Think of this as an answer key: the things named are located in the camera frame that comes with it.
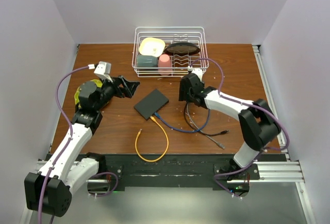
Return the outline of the black network switch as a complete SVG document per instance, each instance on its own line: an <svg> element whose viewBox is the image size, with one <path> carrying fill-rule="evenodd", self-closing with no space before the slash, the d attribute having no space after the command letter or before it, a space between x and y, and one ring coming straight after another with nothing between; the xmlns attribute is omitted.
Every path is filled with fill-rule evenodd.
<svg viewBox="0 0 330 224"><path fill-rule="evenodd" d="M134 109L145 119L149 120L150 117L158 112L161 108L169 103L169 99L161 93L158 89L154 89L141 101L139 101Z"/></svg>

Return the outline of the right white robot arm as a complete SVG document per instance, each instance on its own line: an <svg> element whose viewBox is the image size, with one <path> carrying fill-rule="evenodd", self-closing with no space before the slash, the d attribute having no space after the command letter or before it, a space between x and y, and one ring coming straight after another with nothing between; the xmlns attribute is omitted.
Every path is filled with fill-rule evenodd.
<svg viewBox="0 0 330 224"><path fill-rule="evenodd" d="M267 101L242 100L215 87L205 87L202 77L194 72L180 80L179 100L216 110L239 121L244 142L229 165L221 170L222 175L231 175L235 179L241 179L248 173L253 160L282 131Z"/></svg>

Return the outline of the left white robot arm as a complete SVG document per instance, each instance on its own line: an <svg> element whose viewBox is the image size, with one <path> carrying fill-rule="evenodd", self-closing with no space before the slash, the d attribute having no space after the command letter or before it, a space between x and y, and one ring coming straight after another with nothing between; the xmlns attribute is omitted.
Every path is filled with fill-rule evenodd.
<svg viewBox="0 0 330 224"><path fill-rule="evenodd" d="M103 117L102 108L113 97L132 98L140 82L118 76L104 78L101 83L98 86L94 81L87 81L78 87L78 103L66 136L39 171L26 176L24 188L29 210L62 217L85 181L106 175L103 155L88 153L78 164L74 162L96 132Z"/></svg>

